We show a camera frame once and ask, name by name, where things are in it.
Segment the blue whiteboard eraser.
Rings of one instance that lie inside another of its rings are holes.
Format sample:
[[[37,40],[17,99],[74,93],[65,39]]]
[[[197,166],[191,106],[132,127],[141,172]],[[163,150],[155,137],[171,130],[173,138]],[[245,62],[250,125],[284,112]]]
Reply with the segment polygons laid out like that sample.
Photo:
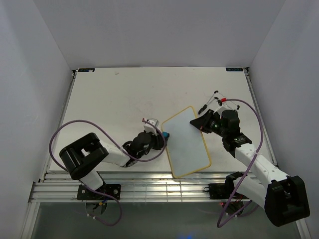
[[[163,136],[165,137],[165,138],[169,138],[169,133],[167,133],[167,132],[163,132]]]

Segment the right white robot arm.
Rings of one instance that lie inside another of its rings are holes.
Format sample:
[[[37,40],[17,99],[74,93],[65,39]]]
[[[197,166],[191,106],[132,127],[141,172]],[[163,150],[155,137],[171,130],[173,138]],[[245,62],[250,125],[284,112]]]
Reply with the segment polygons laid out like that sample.
[[[259,154],[252,141],[240,131],[240,120],[235,110],[222,113],[208,110],[190,124],[204,133],[215,133],[222,138],[227,152],[247,166],[259,180],[243,179],[243,173],[227,176],[225,192],[231,198],[240,194],[265,210],[270,222],[277,226],[306,218],[310,208],[305,183],[299,176],[289,176]]]

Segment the yellow framed small whiteboard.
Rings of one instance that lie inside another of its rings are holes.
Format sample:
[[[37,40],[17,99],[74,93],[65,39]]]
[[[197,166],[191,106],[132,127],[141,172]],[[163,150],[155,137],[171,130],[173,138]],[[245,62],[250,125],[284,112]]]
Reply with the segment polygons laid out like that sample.
[[[183,178],[211,166],[211,156],[202,132],[190,124],[197,118],[194,107],[188,106],[161,124],[169,134],[166,146],[172,176]]]

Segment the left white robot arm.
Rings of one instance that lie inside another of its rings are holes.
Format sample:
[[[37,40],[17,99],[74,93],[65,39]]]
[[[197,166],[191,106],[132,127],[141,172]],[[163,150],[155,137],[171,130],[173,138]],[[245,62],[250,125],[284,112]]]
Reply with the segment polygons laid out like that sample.
[[[143,131],[118,149],[110,144],[103,144],[95,133],[89,133],[63,148],[59,156],[73,180],[79,180],[88,186],[89,194],[100,199],[106,193],[106,187],[96,166],[101,162],[115,164],[121,168],[131,167],[151,150],[162,150],[169,139],[169,133]]]

